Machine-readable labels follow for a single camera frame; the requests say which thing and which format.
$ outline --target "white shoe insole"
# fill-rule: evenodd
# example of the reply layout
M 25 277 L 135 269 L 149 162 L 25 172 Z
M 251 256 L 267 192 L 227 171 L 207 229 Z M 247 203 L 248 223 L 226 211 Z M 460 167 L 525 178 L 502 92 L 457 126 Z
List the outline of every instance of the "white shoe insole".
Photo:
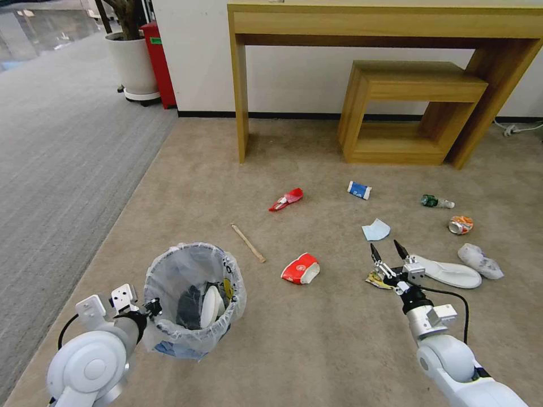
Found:
M 202 304 L 202 315 L 200 316 L 200 328 L 204 329 L 210 326 L 217 319 L 217 314 L 221 307 L 221 295 L 217 287 L 212 285 L 205 292 L 204 303 Z
M 481 275 L 471 267 L 455 263 L 439 263 L 418 254 L 412 254 L 426 268 L 426 275 L 443 284 L 458 288 L 475 288 L 481 285 Z

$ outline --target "white sock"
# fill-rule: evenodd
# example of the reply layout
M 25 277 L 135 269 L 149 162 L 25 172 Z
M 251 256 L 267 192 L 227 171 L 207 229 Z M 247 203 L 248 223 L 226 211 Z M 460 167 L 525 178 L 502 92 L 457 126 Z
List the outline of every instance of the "white sock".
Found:
M 481 248 L 470 243 L 464 244 L 458 249 L 458 257 L 467 266 L 477 270 L 480 274 L 491 280 L 503 277 L 503 271 L 498 263 L 485 256 Z

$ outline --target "red cabinet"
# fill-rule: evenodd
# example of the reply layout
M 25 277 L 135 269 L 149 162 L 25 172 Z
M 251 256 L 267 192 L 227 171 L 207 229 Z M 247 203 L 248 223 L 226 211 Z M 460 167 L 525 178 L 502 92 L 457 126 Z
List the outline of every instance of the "red cabinet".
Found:
M 151 57 L 154 75 L 157 79 L 162 105 L 164 109 L 175 107 L 174 88 L 171 85 L 170 71 L 168 70 L 166 56 L 162 48 L 162 40 L 158 32 L 157 22 L 152 21 L 149 24 L 142 25 L 141 29 L 145 34 L 145 42 L 149 50 L 149 56 Z

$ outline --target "power cord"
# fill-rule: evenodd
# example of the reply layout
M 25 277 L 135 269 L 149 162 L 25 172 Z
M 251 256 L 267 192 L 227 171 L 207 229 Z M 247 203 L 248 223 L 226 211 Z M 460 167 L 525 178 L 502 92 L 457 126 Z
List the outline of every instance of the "power cord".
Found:
M 501 127 L 503 129 L 503 136 L 504 137 L 509 137 L 512 134 L 520 133 L 520 132 L 523 132 L 523 131 L 537 130 L 537 129 L 543 127 L 543 123 L 541 123 L 540 125 L 538 125 L 536 127 L 527 128 L 527 129 L 520 129 L 520 128 L 518 128 L 516 126 L 516 124 L 510 124 L 508 126 L 504 126 L 503 124 L 499 124 L 498 122 L 496 122 L 496 119 L 494 119 L 494 124 L 496 124 L 497 126 L 499 126 L 499 127 Z
M 64 338 L 64 334 L 66 333 L 66 329 L 68 329 L 68 327 L 70 326 L 70 324 L 75 321 L 75 319 L 79 316 L 79 314 L 75 314 L 73 317 L 70 318 L 70 320 L 68 322 L 66 322 L 66 324 L 64 325 L 64 327 L 62 328 L 60 334 L 58 335 L 58 342 L 57 342 L 57 345 L 58 345 L 58 350 L 61 349 L 62 347 L 62 339 Z
M 466 299 L 464 297 L 462 297 L 460 294 L 456 294 L 452 291 L 444 291 L 444 290 L 438 290 L 438 289 L 435 289 L 435 288 L 428 288 L 428 287 L 423 287 L 422 285 L 418 285 L 416 284 L 417 287 L 419 287 L 420 289 L 422 290 L 425 290 L 425 291 L 431 291 L 431 292 L 436 292 L 436 293 L 439 293 L 439 294 L 447 294 L 447 295 L 452 295 L 456 298 L 460 298 L 462 300 L 462 302 L 464 303 L 464 309 L 465 309 L 465 319 L 464 319 L 464 343 L 467 345 L 468 344 L 468 325 L 469 325 L 469 305 L 468 305 L 468 301 L 466 301 Z

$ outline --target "green bottle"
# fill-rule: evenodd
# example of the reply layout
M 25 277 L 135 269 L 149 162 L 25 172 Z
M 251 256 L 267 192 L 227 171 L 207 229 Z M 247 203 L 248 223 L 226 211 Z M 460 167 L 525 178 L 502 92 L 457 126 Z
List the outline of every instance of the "green bottle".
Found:
M 429 206 L 429 207 L 445 207 L 449 209 L 454 208 L 454 202 L 439 199 L 433 195 L 424 194 L 423 197 L 420 198 L 420 203 L 423 204 L 424 206 Z

